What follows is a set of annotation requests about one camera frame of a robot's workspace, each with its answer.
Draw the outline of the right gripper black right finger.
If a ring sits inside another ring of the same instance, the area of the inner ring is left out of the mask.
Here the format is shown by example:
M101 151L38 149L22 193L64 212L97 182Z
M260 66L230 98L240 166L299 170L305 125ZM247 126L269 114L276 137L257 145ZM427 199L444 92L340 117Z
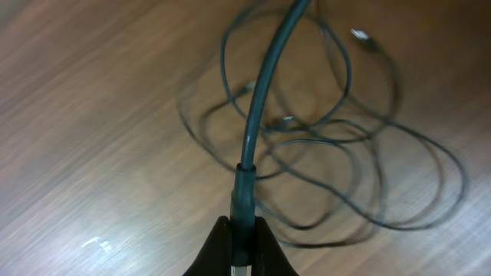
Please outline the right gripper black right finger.
M255 254L251 276L298 276L267 221L258 216L255 218Z

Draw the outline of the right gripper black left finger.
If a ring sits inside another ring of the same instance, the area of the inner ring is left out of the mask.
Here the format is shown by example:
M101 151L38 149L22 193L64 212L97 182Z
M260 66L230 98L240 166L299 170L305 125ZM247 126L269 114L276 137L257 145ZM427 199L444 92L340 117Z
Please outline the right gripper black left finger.
M183 276L230 276L232 235L229 218L217 218L199 254Z

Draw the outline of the black USB cable long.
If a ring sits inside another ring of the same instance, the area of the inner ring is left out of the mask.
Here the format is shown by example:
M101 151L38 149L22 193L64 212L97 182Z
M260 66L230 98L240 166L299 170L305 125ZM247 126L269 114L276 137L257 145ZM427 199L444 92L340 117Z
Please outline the black USB cable long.
M236 167L235 182L231 196L231 264L233 267L250 266L254 258L254 185L256 174L254 155L262 113L278 60L294 27L309 3L309 0L296 0L290 6L275 32L257 77L245 125L241 159Z

